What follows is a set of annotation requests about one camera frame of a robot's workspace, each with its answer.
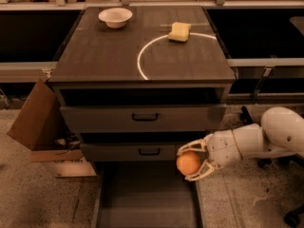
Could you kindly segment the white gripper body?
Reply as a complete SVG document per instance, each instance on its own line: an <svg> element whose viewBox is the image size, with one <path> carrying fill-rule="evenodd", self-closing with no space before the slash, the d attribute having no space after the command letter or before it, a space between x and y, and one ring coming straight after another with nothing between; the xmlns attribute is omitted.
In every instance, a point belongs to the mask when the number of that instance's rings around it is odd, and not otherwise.
<svg viewBox="0 0 304 228"><path fill-rule="evenodd" d="M231 167L242 160L232 130L217 131L206 137L209 160L216 166Z"/></svg>

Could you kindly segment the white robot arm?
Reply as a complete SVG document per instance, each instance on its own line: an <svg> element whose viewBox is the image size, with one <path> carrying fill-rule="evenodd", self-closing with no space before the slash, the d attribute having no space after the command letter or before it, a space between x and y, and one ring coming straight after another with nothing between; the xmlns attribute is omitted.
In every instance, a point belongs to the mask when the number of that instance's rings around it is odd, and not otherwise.
<svg viewBox="0 0 304 228"><path fill-rule="evenodd" d="M304 156L304 119L286 107L272 107L260 124L216 131L180 147L176 165L187 181L198 181L243 159L292 155Z"/></svg>

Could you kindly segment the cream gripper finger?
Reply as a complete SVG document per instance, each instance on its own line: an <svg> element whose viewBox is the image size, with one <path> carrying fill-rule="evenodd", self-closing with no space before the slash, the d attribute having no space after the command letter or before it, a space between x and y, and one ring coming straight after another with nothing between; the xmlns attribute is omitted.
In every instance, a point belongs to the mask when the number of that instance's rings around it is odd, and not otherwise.
<svg viewBox="0 0 304 228"><path fill-rule="evenodd" d="M177 155L180 156L188 151L207 152L207 141L205 139L199 139L189 142L178 149Z"/></svg>
<svg viewBox="0 0 304 228"><path fill-rule="evenodd" d="M214 161L205 160L200 168L199 171L193 175L185 176L186 181L199 181L207 176L211 175L215 170L219 169L219 165Z"/></svg>

